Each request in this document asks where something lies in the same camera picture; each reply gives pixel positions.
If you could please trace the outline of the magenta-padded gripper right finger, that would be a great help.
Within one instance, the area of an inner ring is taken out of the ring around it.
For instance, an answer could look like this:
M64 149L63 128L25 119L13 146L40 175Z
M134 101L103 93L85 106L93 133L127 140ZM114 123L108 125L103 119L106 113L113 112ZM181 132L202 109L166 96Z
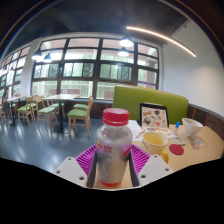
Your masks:
M143 187L173 173L158 154L149 155L136 145L131 146L129 168L134 187Z

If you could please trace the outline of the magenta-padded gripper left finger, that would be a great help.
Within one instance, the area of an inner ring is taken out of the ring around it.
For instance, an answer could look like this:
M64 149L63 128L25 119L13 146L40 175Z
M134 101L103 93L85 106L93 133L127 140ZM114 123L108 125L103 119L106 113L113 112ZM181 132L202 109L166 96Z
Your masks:
M54 174L84 188L99 188L96 146L89 147L76 157L67 157Z

